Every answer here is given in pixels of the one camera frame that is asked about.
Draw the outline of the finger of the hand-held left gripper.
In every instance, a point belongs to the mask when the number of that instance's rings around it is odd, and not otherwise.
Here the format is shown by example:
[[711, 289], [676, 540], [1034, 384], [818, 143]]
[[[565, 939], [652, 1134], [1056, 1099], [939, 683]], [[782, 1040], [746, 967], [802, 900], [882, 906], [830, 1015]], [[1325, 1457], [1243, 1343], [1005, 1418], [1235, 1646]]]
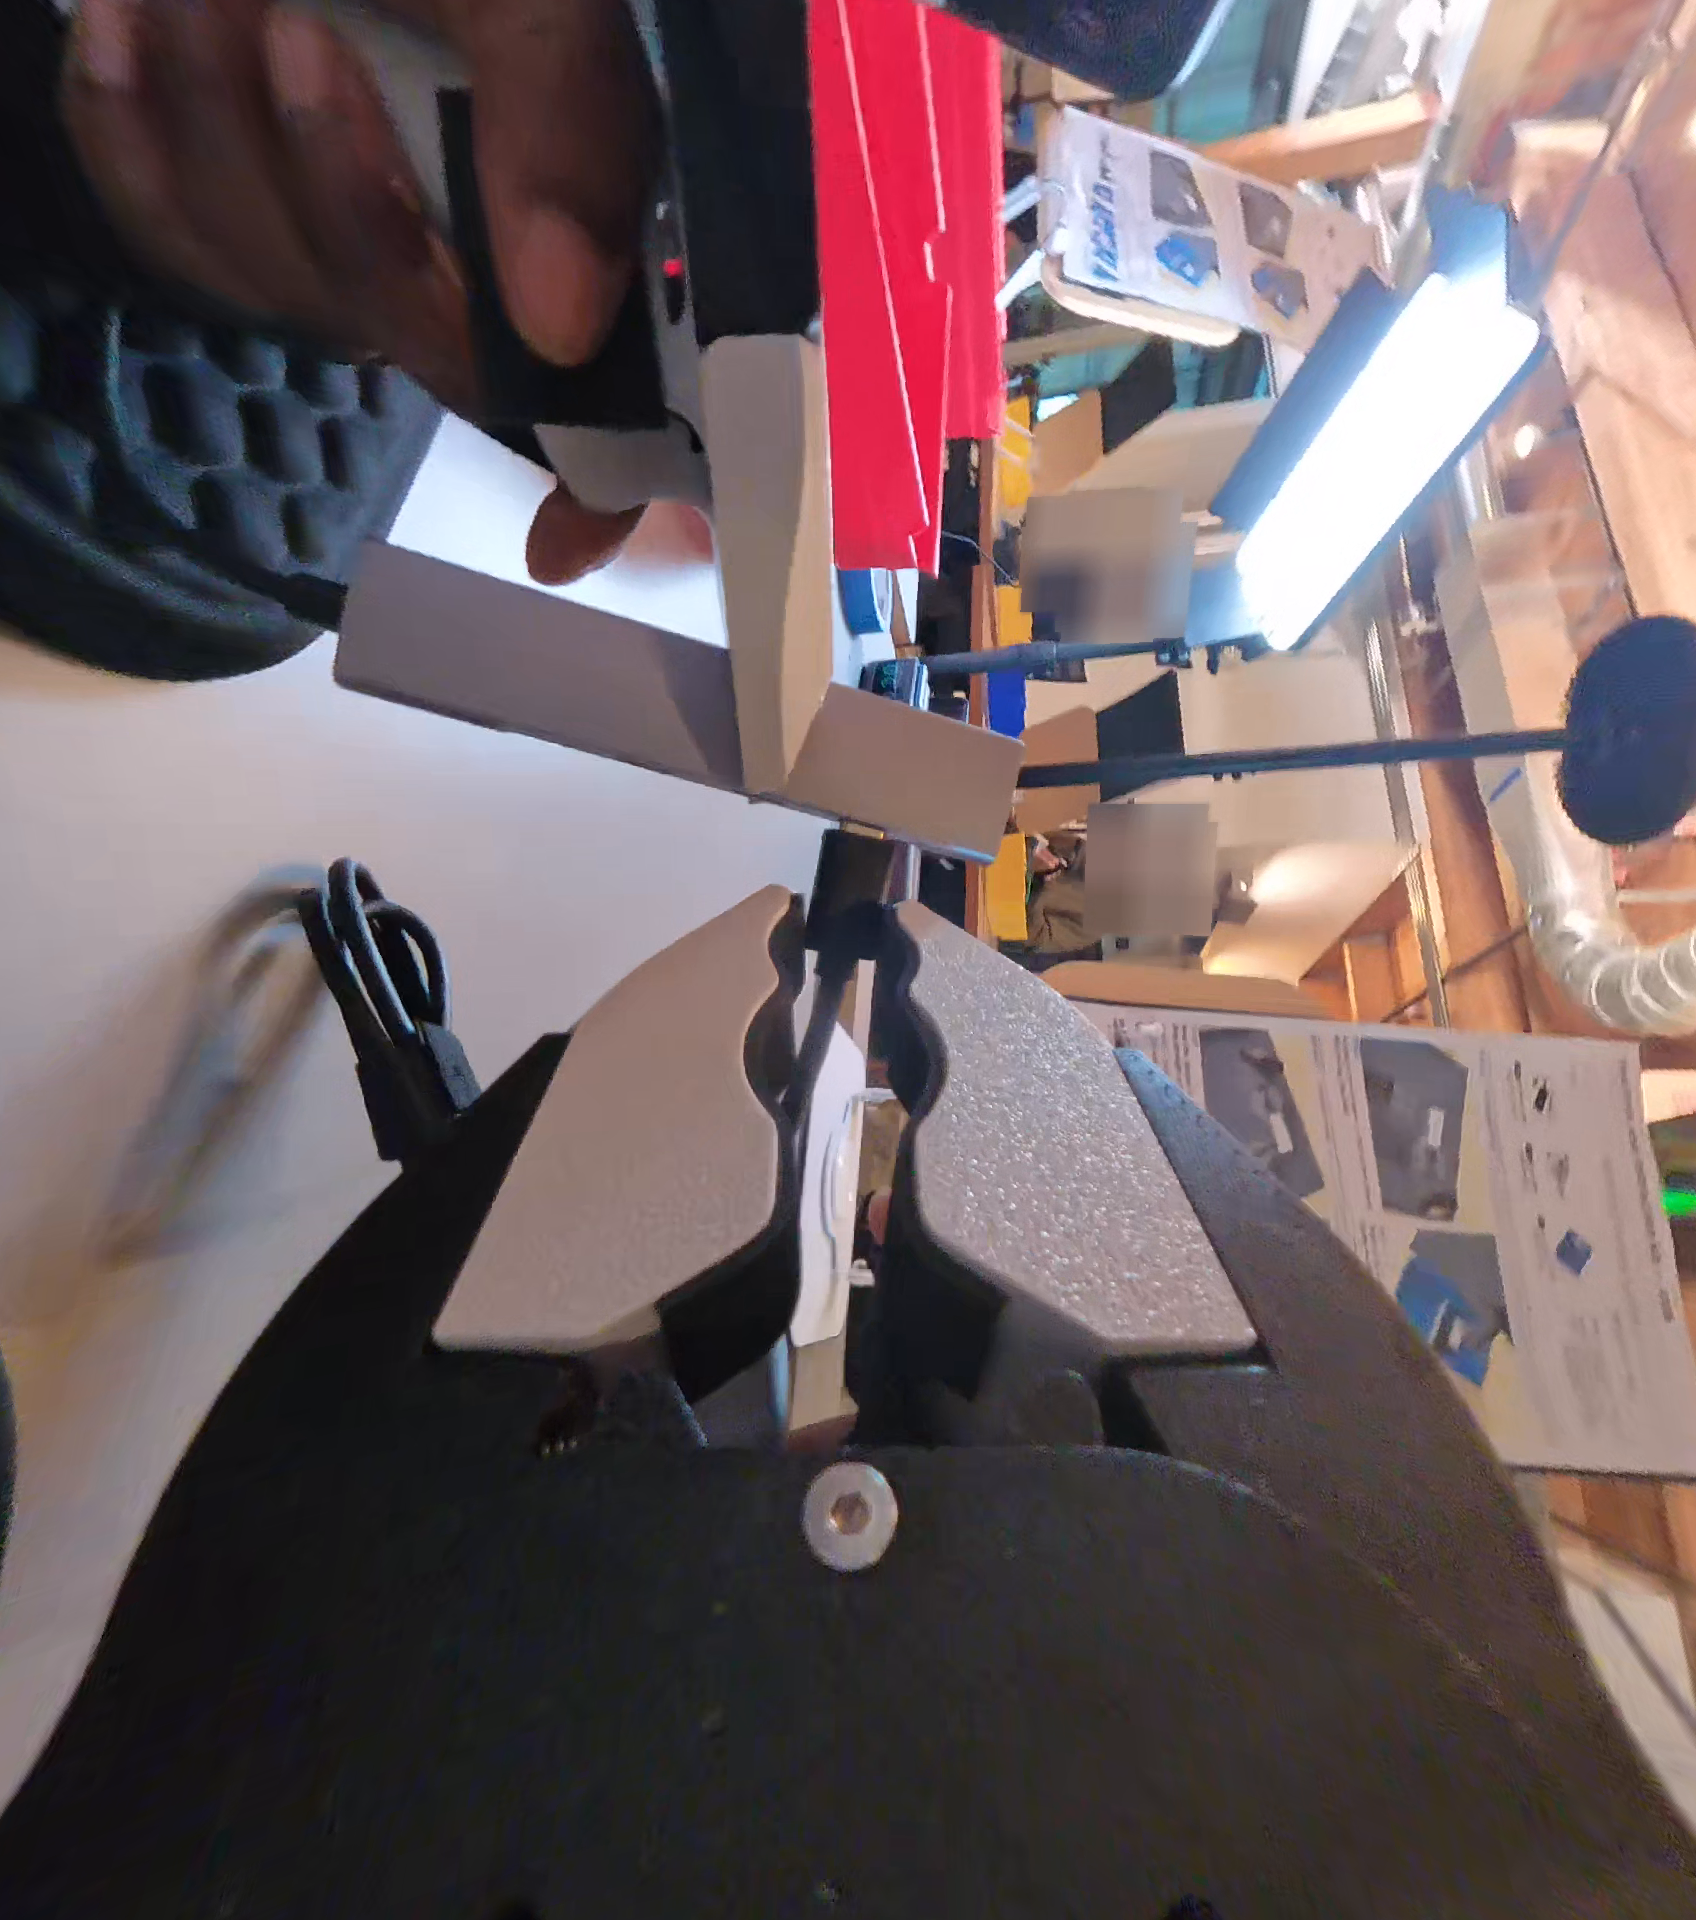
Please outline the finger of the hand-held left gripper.
[[701, 356], [720, 613], [745, 792], [778, 800], [837, 670], [828, 377], [797, 334]]

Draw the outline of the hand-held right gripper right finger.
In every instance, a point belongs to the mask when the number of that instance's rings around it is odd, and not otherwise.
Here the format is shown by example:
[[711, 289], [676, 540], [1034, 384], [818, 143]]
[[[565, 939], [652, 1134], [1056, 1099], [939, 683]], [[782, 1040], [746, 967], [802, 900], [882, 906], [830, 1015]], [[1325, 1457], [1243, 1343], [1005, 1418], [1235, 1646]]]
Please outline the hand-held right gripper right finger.
[[877, 1277], [910, 1387], [1006, 1403], [1030, 1379], [1261, 1349], [1119, 1051], [1041, 976], [909, 902], [877, 961], [905, 1111]]

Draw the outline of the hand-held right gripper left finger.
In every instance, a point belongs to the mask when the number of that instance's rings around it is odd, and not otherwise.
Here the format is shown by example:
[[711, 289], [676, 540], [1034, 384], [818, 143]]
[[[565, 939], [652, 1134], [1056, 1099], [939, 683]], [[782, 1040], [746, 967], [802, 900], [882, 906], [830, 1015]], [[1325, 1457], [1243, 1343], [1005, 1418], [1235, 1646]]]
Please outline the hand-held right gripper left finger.
[[665, 1362], [688, 1402], [757, 1367], [799, 1296], [785, 1110], [802, 902], [767, 883], [616, 982], [569, 1033], [433, 1339]]

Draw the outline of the red plastic bin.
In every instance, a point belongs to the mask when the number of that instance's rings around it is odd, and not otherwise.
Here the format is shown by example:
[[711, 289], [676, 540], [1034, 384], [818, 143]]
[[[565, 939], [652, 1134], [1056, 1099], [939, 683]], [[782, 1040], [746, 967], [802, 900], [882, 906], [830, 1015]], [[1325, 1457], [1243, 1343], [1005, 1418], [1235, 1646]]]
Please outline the red plastic bin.
[[1006, 418], [1003, 49], [813, 1], [808, 54], [835, 562], [934, 575], [951, 446]]

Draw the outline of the grey usb hub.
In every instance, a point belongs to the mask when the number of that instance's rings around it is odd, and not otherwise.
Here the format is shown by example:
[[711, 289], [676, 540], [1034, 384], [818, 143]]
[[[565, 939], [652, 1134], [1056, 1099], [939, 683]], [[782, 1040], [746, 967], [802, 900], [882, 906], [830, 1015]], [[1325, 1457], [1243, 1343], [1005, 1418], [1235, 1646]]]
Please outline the grey usb hub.
[[381, 540], [342, 600], [334, 679], [970, 862], [999, 856], [1024, 764], [1016, 738], [826, 683], [790, 771], [748, 774], [728, 650]]

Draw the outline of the person's left hand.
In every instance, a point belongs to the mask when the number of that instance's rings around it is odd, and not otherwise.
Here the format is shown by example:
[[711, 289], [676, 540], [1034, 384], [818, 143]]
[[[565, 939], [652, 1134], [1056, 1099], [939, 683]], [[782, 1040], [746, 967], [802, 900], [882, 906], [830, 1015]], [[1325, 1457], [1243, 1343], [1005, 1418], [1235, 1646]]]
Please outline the person's left hand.
[[[586, 365], [629, 301], [663, 155], [629, 4], [382, 9], [465, 65], [508, 321], [548, 365]], [[76, 4], [61, 110], [147, 266], [381, 358], [477, 420], [466, 273], [428, 219], [369, 65], [326, 17], [261, 1]]]

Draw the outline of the white poster stand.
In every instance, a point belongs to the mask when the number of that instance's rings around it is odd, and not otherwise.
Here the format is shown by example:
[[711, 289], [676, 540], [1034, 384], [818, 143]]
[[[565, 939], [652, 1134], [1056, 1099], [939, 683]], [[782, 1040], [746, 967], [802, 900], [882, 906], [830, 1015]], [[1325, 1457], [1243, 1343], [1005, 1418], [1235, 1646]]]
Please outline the white poster stand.
[[797, 1351], [846, 1331], [871, 1106], [867, 1051], [846, 1026], [837, 1024], [814, 1082], [802, 1148], [797, 1210], [800, 1285], [789, 1331]]

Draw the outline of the small instruction poster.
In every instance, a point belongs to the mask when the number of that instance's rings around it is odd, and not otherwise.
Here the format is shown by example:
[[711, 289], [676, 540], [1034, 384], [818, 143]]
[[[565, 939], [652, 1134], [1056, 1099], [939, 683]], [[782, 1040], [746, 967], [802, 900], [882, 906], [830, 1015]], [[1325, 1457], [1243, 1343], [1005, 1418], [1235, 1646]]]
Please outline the small instruction poster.
[[1086, 321], [1307, 352], [1378, 272], [1352, 211], [1080, 108], [1048, 116], [1034, 179], [1041, 284]]

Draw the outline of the led light panel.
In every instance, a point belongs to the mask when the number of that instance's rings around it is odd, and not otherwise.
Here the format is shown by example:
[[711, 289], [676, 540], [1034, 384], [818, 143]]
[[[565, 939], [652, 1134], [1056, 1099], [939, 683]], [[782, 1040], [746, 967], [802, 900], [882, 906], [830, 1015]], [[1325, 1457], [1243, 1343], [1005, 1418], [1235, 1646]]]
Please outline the led light panel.
[[1193, 575], [1189, 647], [1304, 645], [1534, 370], [1545, 324], [1510, 209], [1434, 187], [1426, 215], [1420, 273], [1349, 284], [1216, 492], [1240, 542]]

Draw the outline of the black disc on pole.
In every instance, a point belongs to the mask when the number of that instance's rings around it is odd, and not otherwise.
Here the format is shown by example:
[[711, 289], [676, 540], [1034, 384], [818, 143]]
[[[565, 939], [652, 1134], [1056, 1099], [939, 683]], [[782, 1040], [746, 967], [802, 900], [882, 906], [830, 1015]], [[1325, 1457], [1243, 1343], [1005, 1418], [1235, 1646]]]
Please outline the black disc on pole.
[[1696, 807], [1696, 622], [1637, 616], [1613, 630], [1577, 666], [1563, 722], [1550, 727], [1024, 761], [1014, 782], [1024, 793], [1140, 789], [1536, 756], [1553, 757], [1560, 810], [1586, 839], [1632, 848], [1670, 833]]

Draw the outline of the silver ventilation duct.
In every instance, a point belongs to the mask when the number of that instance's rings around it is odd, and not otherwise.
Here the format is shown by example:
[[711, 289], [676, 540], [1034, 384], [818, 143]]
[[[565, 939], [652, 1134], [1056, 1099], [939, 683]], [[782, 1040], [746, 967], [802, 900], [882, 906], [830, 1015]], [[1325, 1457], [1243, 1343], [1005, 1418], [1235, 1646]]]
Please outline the silver ventilation duct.
[[1531, 948], [1582, 1014], [1635, 1038], [1696, 1035], [1696, 926], [1640, 939], [1620, 914], [1609, 849], [1533, 797], [1495, 828]]

